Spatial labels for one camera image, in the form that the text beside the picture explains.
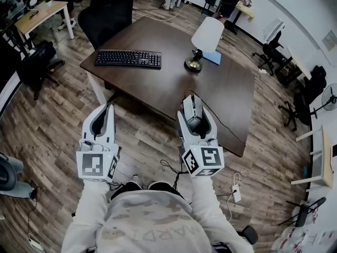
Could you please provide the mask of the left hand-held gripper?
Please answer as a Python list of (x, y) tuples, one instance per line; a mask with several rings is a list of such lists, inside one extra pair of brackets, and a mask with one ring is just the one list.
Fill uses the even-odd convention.
[[(115, 111), (112, 104), (97, 107), (82, 126), (80, 148), (76, 152), (78, 177), (93, 182), (112, 182), (121, 148), (115, 144)], [(91, 140), (108, 143), (104, 146)]]

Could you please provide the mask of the grey computer mouse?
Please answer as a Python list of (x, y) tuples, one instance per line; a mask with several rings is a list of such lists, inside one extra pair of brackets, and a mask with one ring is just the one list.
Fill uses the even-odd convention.
[(183, 112), (187, 123), (193, 132), (196, 132), (197, 127), (202, 121), (202, 102), (195, 94), (190, 94), (183, 101)]

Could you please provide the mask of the black keyboard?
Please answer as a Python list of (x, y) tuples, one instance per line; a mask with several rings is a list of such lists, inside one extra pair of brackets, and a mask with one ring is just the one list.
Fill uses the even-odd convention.
[(159, 70), (162, 53), (139, 50), (99, 50), (95, 66), (130, 66)]

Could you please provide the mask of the person's right forearm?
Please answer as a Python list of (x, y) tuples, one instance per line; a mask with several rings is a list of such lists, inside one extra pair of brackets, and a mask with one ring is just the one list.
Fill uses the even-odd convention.
[(223, 214), (210, 177), (192, 178), (192, 214), (202, 226), (212, 253), (254, 253)]

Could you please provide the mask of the person's left forearm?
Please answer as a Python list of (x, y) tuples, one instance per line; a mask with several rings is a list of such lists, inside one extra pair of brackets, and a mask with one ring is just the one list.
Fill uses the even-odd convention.
[(109, 189), (105, 182), (84, 181), (84, 188), (73, 221), (66, 231), (61, 253), (87, 253), (96, 250), (97, 233), (105, 224), (106, 194)]

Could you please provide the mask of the person's leg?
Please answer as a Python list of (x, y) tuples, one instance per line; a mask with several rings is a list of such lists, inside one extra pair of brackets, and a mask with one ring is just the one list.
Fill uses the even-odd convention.
[(115, 193), (113, 193), (113, 195), (110, 197), (110, 200), (114, 199), (119, 194), (122, 194), (122, 193), (125, 193), (125, 192), (130, 192), (130, 191), (138, 191), (138, 190), (142, 190), (142, 187), (139, 186), (134, 181), (129, 181), (125, 185), (121, 186)]
[(176, 189), (174, 189), (171, 185), (169, 185), (167, 182), (160, 182), (160, 181), (152, 182), (149, 184), (147, 189), (157, 190), (157, 191), (166, 191), (166, 192), (170, 192), (178, 196), (181, 196), (181, 194)]

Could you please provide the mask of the blue notebook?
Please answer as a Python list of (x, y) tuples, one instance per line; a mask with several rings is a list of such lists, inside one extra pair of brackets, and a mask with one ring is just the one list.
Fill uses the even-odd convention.
[(203, 52), (203, 58), (216, 64), (221, 64), (221, 53), (215, 51), (215, 52)]

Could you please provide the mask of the white shade table lamp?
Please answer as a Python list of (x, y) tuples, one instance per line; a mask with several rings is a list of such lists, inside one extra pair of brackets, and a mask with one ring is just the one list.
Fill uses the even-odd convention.
[(191, 38), (195, 50), (192, 51), (194, 56), (187, 58), (184, 62), (188, 71), (199, 73), (202, 70), (201, 58), (205, 53), (216, 51), (223, 30), (224, 24), (219, 20), (212, 17), (204, 19)]

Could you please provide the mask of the grey round device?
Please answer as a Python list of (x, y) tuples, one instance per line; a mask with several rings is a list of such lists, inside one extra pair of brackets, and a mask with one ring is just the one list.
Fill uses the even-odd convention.
[(0, 195), (13, 198), (33, 199), (34, 188), (20, 182), (17, 175), (24, 172), (23, 162), (0, 152)]

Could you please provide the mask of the black mesh office chair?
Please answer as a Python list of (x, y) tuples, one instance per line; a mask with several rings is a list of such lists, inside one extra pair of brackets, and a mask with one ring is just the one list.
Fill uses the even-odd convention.
[(133, 0), (90, 0), (78, 23), (94, 49), (132, 24)]

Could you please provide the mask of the light wooden desk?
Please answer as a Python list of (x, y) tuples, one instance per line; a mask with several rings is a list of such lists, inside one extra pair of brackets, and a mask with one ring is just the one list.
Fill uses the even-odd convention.
[(43, 2), (34, 9), (24, 14), (14, 25), (18, 30), (22, 40), (30, 38), (29, 34), (39, 25), (44, 23), (50, 17), (62, 11), (65, 15), (65, 23), (71, 39), (74, 39), (73, 29), (71, 27), (70, 17), (67, 11), (67, 2), (51, 1), (51, 4)]

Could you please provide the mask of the black backpack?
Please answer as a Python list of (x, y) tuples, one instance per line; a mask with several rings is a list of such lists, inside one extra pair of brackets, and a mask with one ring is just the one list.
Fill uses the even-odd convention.
[(311, 79), (305, 79), (304, 98), (310, 105), (326, 88), (326, 71), (323, 66), (316, 65), (311, 71)]

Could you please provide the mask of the black router with antennas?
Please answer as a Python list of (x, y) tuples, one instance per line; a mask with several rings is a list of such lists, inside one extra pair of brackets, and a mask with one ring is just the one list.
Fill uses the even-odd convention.
[(299, 207), (299, 212), (297, 214), (295, 214), (294, 216), (292, 216), (291, 218), (281, 222), (280, 224), (278, 224), (278, 226), (281, 226), (285, 223), (288, 223), (287, 226), (294, 225), (295, 227), (303, 227), (304, 224), (305, 224), (305, 221), (307, 219), (308, 214), (310, 212), (316, 211), (317, 208), (322, 206), (326, 202), (326, 197), (322, 197), (322, 198), (318, 199), (317, 201), (315, 201), (311, 205), (306, 204), (306, 203), (303, 203), (303, 204), (300, 205), (298, 203), (294, 203), (294, 202), (290, 202), (290, 201), (286, 201), (286, 202), (295, 206), (295, 207)]

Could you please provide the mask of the pack of clear bottles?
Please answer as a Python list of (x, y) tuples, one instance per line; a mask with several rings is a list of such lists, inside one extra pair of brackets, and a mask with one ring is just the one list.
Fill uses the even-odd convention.
[(271, 253), (326, 252), (337, 240), (337, 230), (313, 231), (303, 227), (287, 227), (271, 247)]

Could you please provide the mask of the black standing fan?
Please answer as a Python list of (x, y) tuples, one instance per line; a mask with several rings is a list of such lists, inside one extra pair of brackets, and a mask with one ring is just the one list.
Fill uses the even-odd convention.
[(318, 109), (313, 108), (311, 115), (318, 118), (318, 111), (325, 109), (326, 111), (332, 111), (337, 108), (337, 83), (330, 84), (322, 95), (322, 106)]

